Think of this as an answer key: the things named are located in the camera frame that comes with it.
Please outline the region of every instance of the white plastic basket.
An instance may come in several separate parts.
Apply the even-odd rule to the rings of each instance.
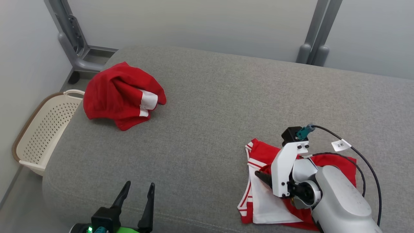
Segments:
[[[72,89],[47,97],[13,144],[14,159],[39,175],[43,175],[56,144],[82,101],[82,98],[70,96],[70,93],[85,94]]]

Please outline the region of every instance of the brown basket rim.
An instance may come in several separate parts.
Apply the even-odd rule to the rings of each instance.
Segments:
[[[59,96],[59,95],[63,95],[63,92],[58,92],[55,94],[51,94],[48,97],[46,97],[46,99],[44,99],[39,106],[36,108],[36,110],[33,112],[33,114],[30,116],[30,118],[27,120],[26,124],[24,125],[24,127],[22,128],[22,130],[20,131],[19,135],[17,136],[16,140],[13,143],[12,146],[12,155],[14,160],[16,160],[17,162],[20,161],[19,156],[17,155],[17,145],[19,144],[20,140],[22,139],[24,133],[26,132],[26,130],[28,129],[28,127],[30,126],[31,122],[33,121],[33,119],[36,117],[36,115],[39,113],[40,109],[45,105],[45,103],[47,101],[49,101],[50,99],[52,99],[53,97]]]

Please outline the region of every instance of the red cloth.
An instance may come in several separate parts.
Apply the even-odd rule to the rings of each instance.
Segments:
[[[143,99],[151,102],[150,106]],[[124,131],[149,120],[149,112],[166,102],[163,88],[151,75],[122,62],[92,78],[83,108],[89,119],[113,119]]]
[[[274,158],[276,157],[277,153],[280,151],[279,148],[268,145],[264,142],[261,142],[257,139],[253,139],[253,147],[250,152],[250,156],[254,156],[256,160],[259,160],[260,162],[266,163],[267,165],[262,167],[260,170],[264,171],[265,173],[271,174],[270,170],[270,164],[273,162]],[[352,161],[356,162],[356,159],[348,157]],[[338,167],[342,173],[350,180],[350,182],[356,187],[356,167],[351,162],[346,160],[345,158],[342,158],[337,155],[332,154],[324,154],[324,155],[318,155],[315,157],[311,157],[311,160],[320,167],[326,166],[326,165],[332,165]],[[313,223],[312,216],[311,216],[311,210],[310,209],[296,209],[294,206],[292,206],[290,199],[282,199],[287,209],[296,217],[301,219],[303,222],[297,222],[297,223],[283,223],[286,226],[291,226],[295,228],[302,228],[307,230],[313,230],[318,231],[315,224]],[[242,216],[242,222],[243,223],[252,223],[253,222],[253,205],[248,205],[247,207],[247,213],[248,215],[243,217]]]

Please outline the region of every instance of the white tag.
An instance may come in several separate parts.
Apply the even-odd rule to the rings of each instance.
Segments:
[[[342,150],[346,150],[346,149],[352,147],[351,144],[349,144],[344,139],[332,142],[332,146],[334,147],[334,150],[337,151],[337,152],[342,151]]]

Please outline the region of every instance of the folded red and white garment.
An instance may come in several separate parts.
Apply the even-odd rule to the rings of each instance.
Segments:
[[[257,170],[264,170],[273,162],[279,148],[253,139],[246,145],[248,159],[249,180],[242,200],[237,206],[244,224],[272,224],[281,223],[287,226],[315,230],[309,209],[297,210],[291,205],[290,199],[281,199],[273,195],[269,186],[263,183],[254,174]],[[317,166],[337,166],[345,176],[355,185],[355,166],[340,156],[331,154],[311,157]]]
[[[126,62],[99,72],[88,83],[83,108],[89,119],[109,118],[121,130],[150,119],[157,104],[166,104],[161,85]]]

